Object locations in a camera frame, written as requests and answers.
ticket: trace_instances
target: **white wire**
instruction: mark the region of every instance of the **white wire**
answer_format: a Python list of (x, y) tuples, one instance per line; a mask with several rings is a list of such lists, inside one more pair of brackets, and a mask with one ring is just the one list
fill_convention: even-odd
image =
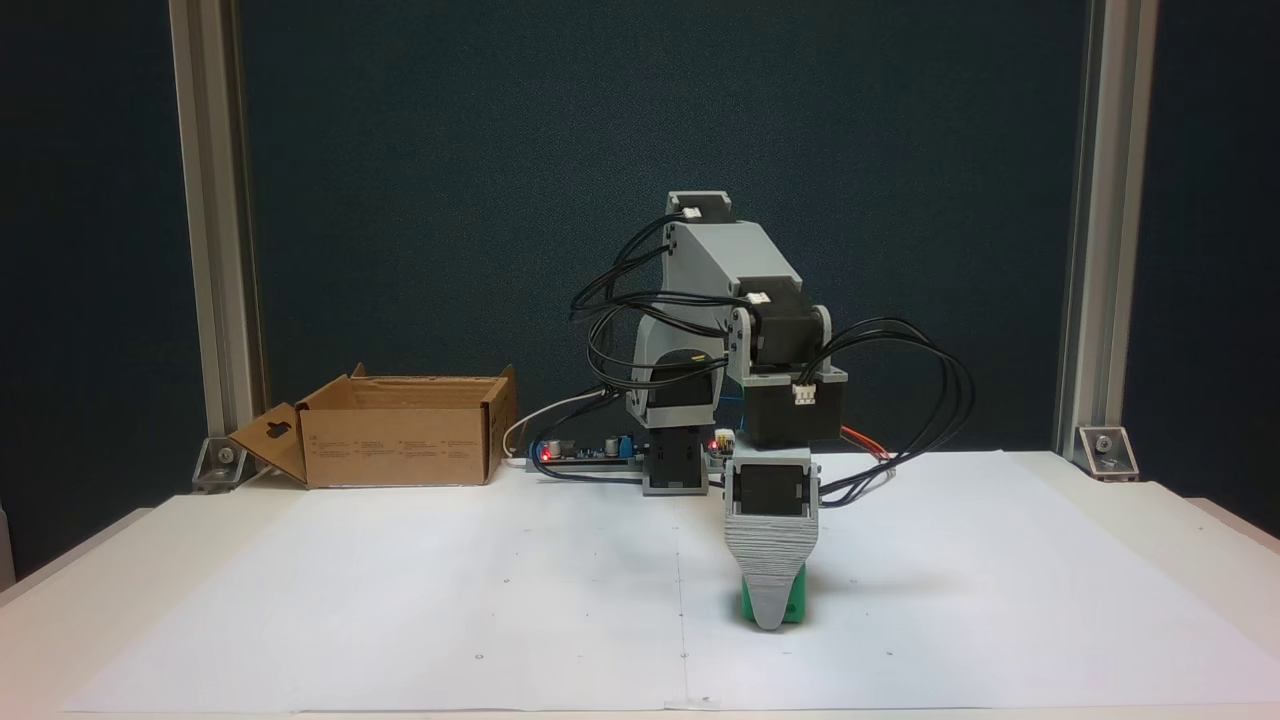
[(507, 457), (515, 457), (516, 454), (515, 454), (513, 450), (511, 450), (511, 433), (513, 433), (516, 430), (516, 428), (524, 425), (525, 423), (532, 420), (534, 418), (541, 415), (543, 413), (545, 413), (548, 410), (553, 410), (556, 407), (559, 407), (561, 405), (568, 405), (570, 402), (577, 402), (579, 400), (590, 400), (593, 397), (599, 397), (602, 395), (604, 395), (604, 388), (600, 388), (600, 389), (598, 389), (595, 392), (589, 392), (586, 395), (580, 395), (577, 397), (566, 397), (564, 400), (561, 400), (559, 402), (552, 402), (550, 405), (548, 405), (547, 407), (543, 407), (541, 410), (536, 410), (534, 413), (530, 413), (529, 415), (525, 415), (524, 418), (516, 420), (516, 424), (513, 424), (509, 428), (507, 428), (507, 433), (504, 436), (502, 436), (502, 450), (507, 454)]

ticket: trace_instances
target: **white paper sheet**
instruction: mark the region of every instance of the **white paper sheet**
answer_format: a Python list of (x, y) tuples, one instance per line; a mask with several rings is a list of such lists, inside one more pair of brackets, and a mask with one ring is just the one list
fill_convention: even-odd
[(719, 493), (310, 492), (67, 708), (1280, 702), (1280, 662), (1001, 454), (922, 457), (820, 524), (809, 616), (763, 633)]

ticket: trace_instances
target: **white connector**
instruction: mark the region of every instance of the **white connector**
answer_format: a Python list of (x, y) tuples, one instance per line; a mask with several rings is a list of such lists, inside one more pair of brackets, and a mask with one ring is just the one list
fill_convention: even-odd
[(813, 405), (817, 402), (817, 386), (791, 386), (791, 395), (796, 398), (796, 405)]
[(728, 428), (716, 428), (716, 450), (721, 455), (733, 455), (733, 430)]

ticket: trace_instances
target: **box flap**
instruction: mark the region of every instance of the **box flap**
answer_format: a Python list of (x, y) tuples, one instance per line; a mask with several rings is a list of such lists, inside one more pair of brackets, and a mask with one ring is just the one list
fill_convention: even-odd
[(338, 375), (297, 404), (298, 410), (356, 410), (357, 407), (360, 405), (356, 402), (356, 392), (347, 375)]
[(484, 405), (485, 395), (498, 378), (456, 379), (415, 377), (374, 377), (351, 380), (356, 405), (361, 410), (392, 407), (471, 409)]
[(288, 402), (282, 402), (260, 415), (248, 427), (232, 433), (230, 438), (236, 445), (261, 457), (264, 462), (306, 484), (307, 470), (302, 461), (298, 414)]
[(489, 392), (485, 393), (485, 396), (481, 400), (481, 402), (493, 402), (494, 400), (497, 400), (498, 396), (502, 395), (502, 392), (504, 389), (504, 386), (507, 386), (507, 384), (515, 387), (515, 383), (516, 383), (516, 366), (515, 365), (507, 365), (507, 369), (502, 372), (502, 375), (499, 375), (499, 378), (506, 378), (507, 382), (506, 383), (503, 383), (503, 382), (495, 382), (495, 383), (493, 383), (493, 387), (489, 388)]
[(484, 423), (485, 423), (485, 478), (493, 477), (494, 470), (502, 464), (506, 448), (502, 438), (516, 421), (516, 369), (507, 365), (493, 387), (484, 396)]

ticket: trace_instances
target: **metal corner bracket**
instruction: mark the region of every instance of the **metal corner bracket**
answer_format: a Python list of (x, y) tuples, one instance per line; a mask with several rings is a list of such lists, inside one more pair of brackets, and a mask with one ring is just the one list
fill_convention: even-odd
[(1140, 480), (1129, 433), (1123, 427), (1079, 428), (1075, 462), (1096, 480), (1132, 483)]
[(244, 465), (251, 464), (248, 452), (228, 438), (211, 437), (200, 446), (200, 460), (191, 475), (193, 495), (230, 492), (248, 479)]

